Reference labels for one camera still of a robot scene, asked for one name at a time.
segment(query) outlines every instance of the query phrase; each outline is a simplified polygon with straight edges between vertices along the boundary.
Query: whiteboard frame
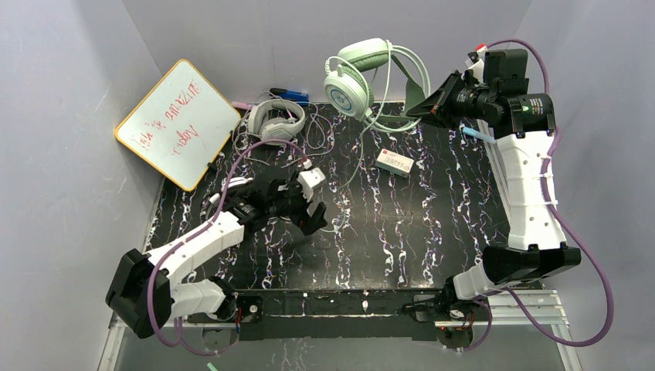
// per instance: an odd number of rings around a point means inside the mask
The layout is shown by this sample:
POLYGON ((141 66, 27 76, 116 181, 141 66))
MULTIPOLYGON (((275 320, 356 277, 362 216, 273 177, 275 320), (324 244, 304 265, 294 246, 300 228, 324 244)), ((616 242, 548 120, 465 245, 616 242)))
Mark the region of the whiteboard frame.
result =
MULTIPOLYGON (((134 114, 134 112, 136 112, 136 111, 139 109, 139 107, 141 107, 141 105, 142 105, 142 104, 143 104, 143 103, 144 103, 144 102, 145 102, 145 101, 146 101, 146 100, 147 100, 147 99, 152 95, 152 93, 154 93, 154 91, 157 90, 157 88, 159 87, 159 85, 160 85, 161 83, 163 83, 164 80, 166 80, 166 77, 168 77, 168 75, 171 74, 171 72, 173 72, 173 70, 175 70, 175 68, 178 66, 178 64, 180 64, 180 63, 184 63, 184 62, 188 63, 189 66, 191 66, 191 68, 193 68, 193 70, 194 70, 194 71, 195 71, 195 72, 196 72, 200 77, 202 77, 202 79, 203 79, 203 80, 204 80, 204 81, 205 81, 205 82, 206 82, 210 87, 212 87, 212 89, 213 89, 213 90, 214 90, 214 91, 215 91, 215 92, 216 92, 216 93, 217 93, 221 98, 223 98, 223 100, 224 100, 224 101, 225 101, 225 102, 226 102, 226 103, 227 103, 227 104, 228 104, 228 105, 229 105, 229 106, 230 106, 230 107, 231 107, 231 108, 236 112, 237 116, 239 117, 239 120, 237 120, 236 123, 235 123, 235 128, 236 128, 236 125, 238 125, 239 122, 241 121, 241 119, 243 118, 243 117, 241 116, 241 113, 239 113, 239 112, 238 112, 238 111, 237 111, 237 110, 232 106, 232 104, 229 102, 229 100, 227 100, 227 99, 223 96, 223 94, 221 94, 221 92, 219 92, 219 91, 216 89, 216 87, 214 87, 214 85, 213 85, 211 82, 209 82, 209 80, 207 80, 207 78, 205 77, 205 75, 203 75, 202 73, 200 73, 200 71, 198 71, 198 69, 195 68, 195 66, 193 65, 193 63, 189 62, 189 61, 186 60, 186 59, 181 59, 181 60, 175 62, 175 65, 174 65, 173 67, 171 67, 171 69, 168 70, 168 72, 167 72, 163 77, 161 77, 161 79, 159 80, 159 82, 157 82, 157 84, 154 85, 154 87, 152 87, 152 89, 150 89, 150 91, 148 92, 148 94, 146 94, 146 96, 145 96, 145 97, 144 97, 144 98, 139 102, 139 104, 137 104, 137 106, 136 106, 136 107, 135 107, 135 108, 130 112, 130 114, 129 114, 125 119, 123 119, 122 122, 121 122, 118 126, 116 126, 116 128, 114 129, 114 137, 115 137, 116 140, 118 140, 122 145, 124 145, 125 147, 127 147, 127 149, 129 149, 130 151, 132 151, 133 153, 135 153, 137 156, 139 156, 140 158, 142 158, 144 161, 146 161, 150 166, 152 166, 153 168, 156 168, 157 171, 159 171, 161 174, 163 174, 167 179, 169 179, 171 182, 173 182, 176 186, 180 187, 181 189, 185 190, 186 192, 191 192, 191 191, 193 191, 196 187, 198 187, 198 183, 200 183, 200 180, 202 179, 202 177, 205 176, 205 174, 207 173, 207 170, 209 170, 209 167, 208 167, 208 166, 205 166, 205 171, 202 172, 202 174, 198 177, 198 180, 195 182, 195 184, 193 185, 193 187, 187 189, 187 188, 185 188, 184 186, 182 186, 180 183, 178 183, 175 179, 173 179, 170 175, 168 175, 166 172, 164 172, 162 169, 160 169, 158 166, 156 166, 155 164, 153 164, 150 160, 148 160, 147 158, 145 158, 144 156, 142 156, 141 153, 139 153, 138 151, 136 151, 134 148, 132 148, 132 147, 131 147, 130 145, 128 145, 125 141, 123 141, 122 139, 120 139, 120 137, 118 136, 118 131, 120 130, 120 127, 122 127, 122 126, 127 122, 127 120, 129 120, 130 117, 132 117, 132 115, 134 114)), ((229 139, 230 139, 230 135, 227 136, 227 138, 225 139, 225 141, 223 142, 223 144, 219 147, 219 150, 214 154, 214 157, 212 158, 213 160, 215 160, 215 159, 218 157, 218 155, 221 153, 221 151, 223 150, 223 148, 225 147, 225 144, 227 143, 227 141, 228 141, 229 139)))

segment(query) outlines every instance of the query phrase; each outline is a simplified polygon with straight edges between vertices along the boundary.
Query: small box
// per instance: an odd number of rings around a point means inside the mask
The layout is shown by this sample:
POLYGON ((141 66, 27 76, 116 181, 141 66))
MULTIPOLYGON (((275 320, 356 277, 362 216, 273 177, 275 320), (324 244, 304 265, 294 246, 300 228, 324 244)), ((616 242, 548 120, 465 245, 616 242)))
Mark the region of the small box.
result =
POLYGON ((408 178, 409 172, 412 171, 412 166, 414 166, 414 160, 383 149, 375 160, 375 166, 408 178))

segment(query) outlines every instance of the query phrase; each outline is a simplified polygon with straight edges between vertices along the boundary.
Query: red handwriting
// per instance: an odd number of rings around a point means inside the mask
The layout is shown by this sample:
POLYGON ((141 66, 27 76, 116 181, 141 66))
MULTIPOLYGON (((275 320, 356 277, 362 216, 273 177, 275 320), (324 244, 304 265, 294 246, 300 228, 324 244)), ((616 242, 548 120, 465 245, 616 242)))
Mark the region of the red handwriting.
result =
POLYGON ((197 85, 191 81, 186 89, 182 89, 177 98, 175 98, 171 104, 168 105, 168 109, 165 112, 165 116, 168 120, 173 121, 178 115, 180 115, 180 110, 182 107, 191 103, 191 100, 200 93, 200 89, 197 85))
POLYGON ((181 153, 177 150, 178 148, 184 148, 194 137, 200 138, 200 134, 198 134, 196 129, 193 127, 193 124, 189 124, 188 127, 189 129, 185 129, 184 131, 175 131, 178 134, 179 139, 178 143, 175 145, 175 147, 173 147, 172 155, 181 155, 181 153))
POLYGON ((135 137, 132 135, 130 138, 134 143, 139 145, 141 148, 144 150, 148 150, 150 147, 150 143, 152 141, 152 134, 151 133, 141 133, 141 136, 135 137))
POLYGON ((159 120, 153 120, 152 122, 145 122, 144 125, 157 128, 159 130, 166 129, 166 126, 163 125, 159 120))

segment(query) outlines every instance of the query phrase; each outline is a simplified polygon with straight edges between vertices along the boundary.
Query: black marble table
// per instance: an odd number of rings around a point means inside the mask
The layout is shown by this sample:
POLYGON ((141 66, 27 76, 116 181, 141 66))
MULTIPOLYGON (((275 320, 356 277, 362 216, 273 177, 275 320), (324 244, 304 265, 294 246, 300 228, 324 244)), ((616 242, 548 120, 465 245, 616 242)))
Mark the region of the black marble table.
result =
MULTIPOLYGON (((327 204, 328 220, 343 227, 334 231, 328 225, 305 237, 290 222, 269 222, 207 261, 189 281, 219 275, 237 288, 438 288, 447 277, 473 266, 487 244, 506 244, 507 217, 480 141, 421 124, 401 134, 367 133, 358 175, 338 190, 357 166, 363 124, 329 104, 317 108, 334 125, 333 131, 325 128, 326 144, 334 149, 312 158, 328 181, 317 196, 327 204), (383 148, 416 161, 408 179, 374 166, 383 148)), ((384 112, 401 109, 401 104, 388 104, 384 112)), ((313 145, 321 141, 316 127, 307 136, 313 145)), ((236 147, 243 150, 250 139, 241 139, 236 147)), ((308 154, 321 152, 309 149, 304 138, 298 144, 308 154)), ((216 159, 218 172, 210 170, 193 192, 165 181, 147 249, 201 223, 200 212, 237 157, 233 148, 229 141, 216 159)), ((280 166, 296 158, 276 147, 258 148, 253 157, 271 166, 245 161, 236 175, 287 177, 292 167, 280 166)))

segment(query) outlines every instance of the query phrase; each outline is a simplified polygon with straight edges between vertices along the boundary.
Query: whiteboard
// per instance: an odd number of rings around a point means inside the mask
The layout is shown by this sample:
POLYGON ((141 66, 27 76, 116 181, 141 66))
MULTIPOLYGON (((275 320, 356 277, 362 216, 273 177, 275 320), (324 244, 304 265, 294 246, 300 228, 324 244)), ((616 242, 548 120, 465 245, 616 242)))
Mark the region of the whiteboard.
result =
POLYGON ((180 188, 193 190, 241 115, 187 60, 179 60, 118 125, 116 139, 180 188))

